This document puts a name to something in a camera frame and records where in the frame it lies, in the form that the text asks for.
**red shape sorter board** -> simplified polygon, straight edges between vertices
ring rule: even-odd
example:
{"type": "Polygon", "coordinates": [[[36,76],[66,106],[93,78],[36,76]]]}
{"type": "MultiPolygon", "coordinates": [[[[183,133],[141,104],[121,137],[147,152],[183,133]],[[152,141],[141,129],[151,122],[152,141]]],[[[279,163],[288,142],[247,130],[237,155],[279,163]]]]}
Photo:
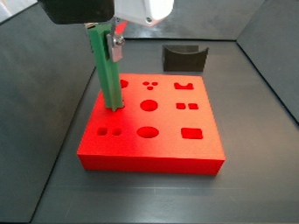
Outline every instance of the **red shape sorter board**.
{"type": "Polygon", "coordinates": [[[120,74],[125,107],[98,94],[78,159],[86,170],[216,175],[225,160],[200,76],[120,74]]]}

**black holder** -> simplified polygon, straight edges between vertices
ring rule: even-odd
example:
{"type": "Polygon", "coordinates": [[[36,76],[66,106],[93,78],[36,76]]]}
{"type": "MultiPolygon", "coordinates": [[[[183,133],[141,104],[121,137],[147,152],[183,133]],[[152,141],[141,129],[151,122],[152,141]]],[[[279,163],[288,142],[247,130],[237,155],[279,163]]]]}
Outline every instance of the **black holder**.
{"type": "Polygon", "coordinates": [[[165,72],[203,72],[209,48],[197,45],[164,45],[163,70],[165,72]]]}

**gray table surface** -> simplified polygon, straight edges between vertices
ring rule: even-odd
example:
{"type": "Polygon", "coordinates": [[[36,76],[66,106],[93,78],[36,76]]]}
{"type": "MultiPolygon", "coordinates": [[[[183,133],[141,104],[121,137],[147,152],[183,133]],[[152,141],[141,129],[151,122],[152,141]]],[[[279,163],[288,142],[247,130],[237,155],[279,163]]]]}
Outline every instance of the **gray table surface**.
{"type": "Polygon", "coordinates": [[[235,42],[127,41],[122,73],[161,73],[163,44],[209,47],[203,72],[227,161],[219,175],[84,171],[76,150],[93,75],[33,217],[36,223],[297,222],[297,125],[235,42]]]}

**white robot part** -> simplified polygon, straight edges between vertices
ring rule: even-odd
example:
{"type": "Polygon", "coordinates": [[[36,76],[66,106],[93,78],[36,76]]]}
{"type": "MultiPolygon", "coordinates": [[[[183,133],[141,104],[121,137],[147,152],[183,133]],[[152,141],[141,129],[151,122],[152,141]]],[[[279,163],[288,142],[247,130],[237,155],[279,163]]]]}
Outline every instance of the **white robot part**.
{"type": "Polygon", "coordinates": [[[114,0],[114,17],[153,26],[171,14],[173,0],[114,0]]]}

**circular hole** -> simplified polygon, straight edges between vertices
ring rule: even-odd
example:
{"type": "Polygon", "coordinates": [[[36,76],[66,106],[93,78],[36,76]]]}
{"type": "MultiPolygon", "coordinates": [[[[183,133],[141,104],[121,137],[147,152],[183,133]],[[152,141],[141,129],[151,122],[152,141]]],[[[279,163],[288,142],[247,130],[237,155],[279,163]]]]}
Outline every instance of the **circular hole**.
{"type": "Polygon", "coordinates": [[[98,134],[100,136],[104,136],[106,133],[108,133],[108,129],[106,129],[106,128],[98,128],[98,129],[97,129],[97,134],[98,134]]]}
{"type": "Polygon", "coordinates": [[[120,134],[121,134],[121,129],[113,129],[112,135],[117,137],[120,136],[120,134]]]}
{"type": "Polygon", "coordinates": [[[136,131],[136,134],[143,138],[153,138],[159,135],[159,130],[153,127],[143,127],[136,131]]]}
{"type": "Polygon", "coordinates": [[[128,81],[127,80],[120,80],[120,86],[121,88],[127,88],[128,81]]]}
{"type": "Polygon", "coordinates": [[[151,23],[153,22],[153,20],[152,20],[149,17],[147,17],[147,18],[145,18],[145,22],[147,22],[148,24],[151,24],[151,23]]]}
{"type": "Polygon", "coordinates": [[[155,111],[157,109],[157,102],[153,100],[145,100],[140,103],[140,108],[144,111],[155,111]]]}

